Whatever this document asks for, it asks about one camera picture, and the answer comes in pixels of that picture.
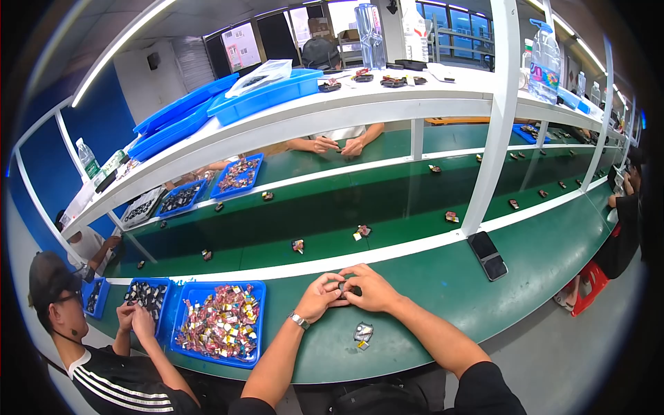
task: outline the black phone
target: black phone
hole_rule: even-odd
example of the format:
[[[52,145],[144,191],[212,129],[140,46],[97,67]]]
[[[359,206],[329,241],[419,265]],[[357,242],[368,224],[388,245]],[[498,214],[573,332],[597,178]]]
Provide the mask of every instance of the black phone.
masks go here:
[[[475,253],[477,260],[487,274],[489,281],[495,281],[509,272],[503,257],[486,232],[478,232],[468,236],[468,244]]]

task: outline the wristwatch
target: wristwatch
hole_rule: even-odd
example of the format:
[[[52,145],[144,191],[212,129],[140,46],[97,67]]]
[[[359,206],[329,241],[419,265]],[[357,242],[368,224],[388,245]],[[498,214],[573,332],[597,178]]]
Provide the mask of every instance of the wristwatch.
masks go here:
[[[303,319],[299,315],[295,314],[295,310],[290,312],[290,314],[288,315],[288,318],[295,321],[295,323],[297,323],[297,325],[299,325],[300,327],[302,327],[305,330],[308,329],[309,326],[310,326],[310,324],[305,319]]]

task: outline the blue wall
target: blue wall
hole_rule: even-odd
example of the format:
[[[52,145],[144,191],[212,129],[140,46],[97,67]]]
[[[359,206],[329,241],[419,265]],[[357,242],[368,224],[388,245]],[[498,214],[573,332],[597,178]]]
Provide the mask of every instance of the blue wall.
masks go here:
[[[23,116],[23,131],[44,113],[75,91],[85,71],[63,78],[33,98]],[[62,117],[72,141],[83,137],[99,164],[103,164],[116,151],[123,148],[135,134],[135,127],[125,102],[115,67],[112,63],[99,73],[77,108],[63,108]],[[60,209],[66,209],[82,182],[62,142],[55,118],[49,119],[21,147],[26,172],[49,217],[55,218]],[[14,202],[39,246],[66,258],[66,252],[50,233],[37,212],[21,180],[15,160],[10,164],[10,192]],[[122,205],[114,211],[121,216]],[[90,225],[104,238],[115,228],[107,216]]]

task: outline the ceiling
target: ceiling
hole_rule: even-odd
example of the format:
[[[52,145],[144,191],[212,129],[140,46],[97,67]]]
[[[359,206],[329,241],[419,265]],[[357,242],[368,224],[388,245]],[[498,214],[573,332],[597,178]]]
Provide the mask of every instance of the ceiling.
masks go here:
[[[55,48],[46,69],[37,81],[35,92],[39,92],[59,78],[91,67],[94,61],[113,39],[136,16],[154,0],[80,0],[87,3],[79,16],[66,30]],[[164,11],[152,18],[144,28],[126,42],[120,51],[151,46],[157,39],[180,36],[204,36],[239,23],[266,11],[279,9],[289,4],[300,4],[303,0],[176,0]],[[492,16],[490,0],[457,0],[457,5],[472,11]],[[541,15],[526,0],[517,0],[519,14],[532,9],[533,16]],[[553,9],[581,36],[595,55],[604,59],[603,30],[581,0],[551,0]],[[584,59],[584,66],[595,68],[596,64],[572,39],[565,38],[576,54]],[[620,58],[614,55],[616,84],[622,92],[631,95],[627,80],[620,77]]]

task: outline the plastic bottle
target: plastic bottle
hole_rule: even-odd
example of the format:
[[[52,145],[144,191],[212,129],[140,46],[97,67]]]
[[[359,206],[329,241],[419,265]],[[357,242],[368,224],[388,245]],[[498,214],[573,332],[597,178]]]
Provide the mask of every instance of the plastic bottle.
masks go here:
[[[369,3],[355,7],[357,31],[362,46],[362,64],[368,69],[385,69],[385,49],[382,43],[378,8]]]
[[[429,62],[426,24],[415,7],[415,0],[401,0],[401,9],[404,13],[401,23],[404,27],[406,59]]]
[[[590,102],[593,104],[600,106],[600,85],[597,83],[597,81],[593,81],[592,83],[592,89],[590,90]]]
[[[523,39],[524,51],[521,55],[521,68],[531,68],[531,57],[533,56],[533,40]]]
[[[78,158],[81,160],[83,168],[85,168],[85,173],[89,179],[92,179],[101,170],[99,163],[97,163],[92,150],[83,142],[82,137],[76,140],[76,146],[78,147]]]
[[[580,98],[583,98],[583,95],[586,93],[586,74],[583,71],[579,72],[579,82],[576,86],[576,95]]]
[[[528,92],[539,100],[555,105],[560,82],[560,49],[551,26],[535,19],[531,19],[531,23],[540,29],[533,39]]]

